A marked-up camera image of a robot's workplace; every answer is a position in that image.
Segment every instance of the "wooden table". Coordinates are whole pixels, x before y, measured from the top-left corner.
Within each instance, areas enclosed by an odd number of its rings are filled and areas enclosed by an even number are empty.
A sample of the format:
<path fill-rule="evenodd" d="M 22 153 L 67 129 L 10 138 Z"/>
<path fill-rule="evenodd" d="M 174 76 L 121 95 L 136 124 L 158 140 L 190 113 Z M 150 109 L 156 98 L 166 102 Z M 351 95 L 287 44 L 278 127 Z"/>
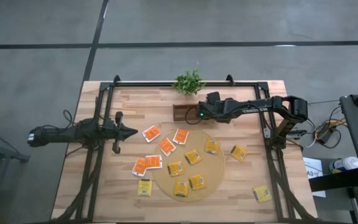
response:
<path fill-rule="evenodd" d="M 85 82 L 76 121 L 93 116 L 95 96 L 100 82 Z M 268 81 L 270 95 L 286 96 L 284 82 Z M 115 87 L 111 116 L 124 113 L 123 123 L 139 132 L 120 144 L 121 153 L 112 152 L 112 141 L 104 148 L 101 176 L 94 211 L 94 222 L 268 222 L 277 221 L 273 200 L 256 202 L 252 188 L 268 185 L 271 189 L 269 169 L 258 114 L 247 114 L 230 124 L 201 122 L 190 126 L 173 122 L 172 105 L 204 101 L 206 94 L 219 91 L 221 98 L 233 97 L 238 101 L 254 100 L 255 90 L 247 87 L 206 87 L 197 96 L 181 96 L 169 87 Z M 281 117 L 275 114 L 277 124 Z M 141 132 L 156 125 L 162 135 L 146 143 Z M 225 157 L 224 179 L 208 198 L 197 202 L 178 202 L 167 197 L 156 184 L 151 197 L 137 196 L 138 177 L 131 174 L 137 157 L 151 155 L 163 136 L 176 128 L 199 128 L 214 136 L 221 143 Z M 244 146 L 249 155 L 244 163 L 232 158 L 233 145 Z M 68 151 L 78 148 L 70 144 Z M 306 169 L 298 147 L 288 145 L 284 152 L 288 181 L 299 202 L 317 217 Z M 58 217 L 69 206 L 81 185 L 86 149 L 79 150 L 65 159 L 58 187 L 52 218 Z M 152 179 L 147 171 L 146 179 Z M 283 209 L 286 214 L 282 194 Z"/>

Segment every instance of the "round tray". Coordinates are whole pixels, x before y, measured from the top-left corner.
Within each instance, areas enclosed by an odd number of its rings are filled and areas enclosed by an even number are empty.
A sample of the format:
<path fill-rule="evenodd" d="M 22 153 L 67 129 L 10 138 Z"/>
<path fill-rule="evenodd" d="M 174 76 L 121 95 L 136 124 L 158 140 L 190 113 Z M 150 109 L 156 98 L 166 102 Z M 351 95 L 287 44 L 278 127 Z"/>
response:
<path fill-rule="evenodd" d="M 205 152 L 205 144 L 208 139 L 214 139 L 205 132 L 197 129 L 187 129 L 189 135 L 186 140 L 186 144 L 175 144 L 172 139 L 176 133 L 176 130 L 168 134 L 162 139 L 168 138 L 177 147 L 168 157 L 157 146 L 155 149 L 155 155 L 162 155 L 162 169 L 153 170 L 153 180 L 160 187 L 160 190 L 172 199 L 181 202 L 193 202 L 201 200 L 210 196 L 218 187 L 223 179 L 224 172 L 224 156 L 222 151 L 214 155 Z M 197 149 L 202 161 L 195 165 L 190 165 L 185 159 L 185 153 L 191 150 Z M 183 169 L 185 173 L 176 177 L 171 177 L 168 173 L 168 163 L 182 161 Z M 175 181 L 187 180 L 192 175 L 203 174 L 204 181 L 207 185 L 204 189 L 191 190 L 189 188 L 189 194 L 187 197 L 177 197 L 173 194 L 175 187 Z"/>

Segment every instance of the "orange packet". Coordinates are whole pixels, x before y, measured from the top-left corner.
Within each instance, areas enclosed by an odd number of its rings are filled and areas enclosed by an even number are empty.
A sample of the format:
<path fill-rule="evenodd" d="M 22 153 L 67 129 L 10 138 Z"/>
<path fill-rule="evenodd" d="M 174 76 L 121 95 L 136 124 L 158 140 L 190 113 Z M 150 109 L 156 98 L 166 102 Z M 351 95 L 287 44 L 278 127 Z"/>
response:
<path fill-rule="evenodd" d="M 145 158 L 137 158 L 134 168 L 132 169 L 132 173 L 143 177 L 146 174 L 146 159 Z"/>
<path fill-rule="evenodd" d="M 177 129 L 175 136 L 173 137 L 173 141 L 177 144 L 184 144 L 186 143 L 187 136 L 189 132 L 184 129 Z"/>
<path fill-rule="evenodd" d="M 162 141 L 160 141 L 158 146 L 160 146 L 160 149 L 166 156 L 169 156 L 171 152 L 173 152 L 176 149 L 175 145 L 171 141 L 169 141 L 168 138 L 165 138 Z"/>
<path fill-rule="evenodd" d="M 153 141 L 157 136 L 160 135 L 160 130 L 156 126 L 151 126 L 149 129 L 142 133 L 143 137 L 147 142 Z"/>
<path fill-rule="evenodd" d="M 146 156 L 146 168 L 147 169 L 158 169 L 162 168 L 162 156 Z"/>

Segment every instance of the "gray floor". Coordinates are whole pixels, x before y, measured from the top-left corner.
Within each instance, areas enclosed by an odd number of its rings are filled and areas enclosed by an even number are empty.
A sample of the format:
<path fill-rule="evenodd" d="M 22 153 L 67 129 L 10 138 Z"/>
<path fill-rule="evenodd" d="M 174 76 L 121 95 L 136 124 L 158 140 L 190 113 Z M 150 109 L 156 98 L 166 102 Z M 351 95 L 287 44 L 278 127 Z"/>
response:
<path fill-rule="evenodd" d="M 0 44 L 91 43 L 101 3 L 0 1 Z M 100 38 L 105 43 L 290 40 L 358 40 L 358 0 L 110 0 Z M 0 50 L 0 135 L 31 154 L 28 164 L 9 166 L 0 189 L 0 223 L 50 217 L 66 145 L 32 149 L 26 138 L 35 126 L 66 124 L 62 111 L 75 111 L 88 54 L 88 49 Z M 288 94 L 308 101 L 358 93 L 358 46 L 98 49 L 90 79 L 171 80 L 196 68 L 206 80 L 229 73 L 238 80 L 284 80 Z M 310 118 L 320 123 L 336 105 L 311 105 Z M 316 144 L 303 154 L 338 158 L 355 152 L 343 129 L 337 148 Z M 321 218 L 350 221 L 344 192 L 329 191 L 315 201 Z"/>

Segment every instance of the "potted plant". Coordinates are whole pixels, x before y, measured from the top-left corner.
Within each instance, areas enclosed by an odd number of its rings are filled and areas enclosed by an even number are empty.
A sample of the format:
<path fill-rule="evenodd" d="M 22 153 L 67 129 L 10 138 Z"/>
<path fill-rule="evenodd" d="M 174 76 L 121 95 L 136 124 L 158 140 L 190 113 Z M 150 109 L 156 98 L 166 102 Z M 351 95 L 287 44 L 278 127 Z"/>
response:
<path fill-rule="evenodd" d="M 176 78 L 176 83 L 172 86 L 177 92 L 183 95 L 192 95 L 193 93 L 197 95 L 197 92 L 205 86 L 205 83 L 202 83 L 203 80 L 198 75 L 198 70 L 193 70 L 193 73 L 190 74 L 190 71 L 187 70 L 186 75 L 179 75 Z"/>

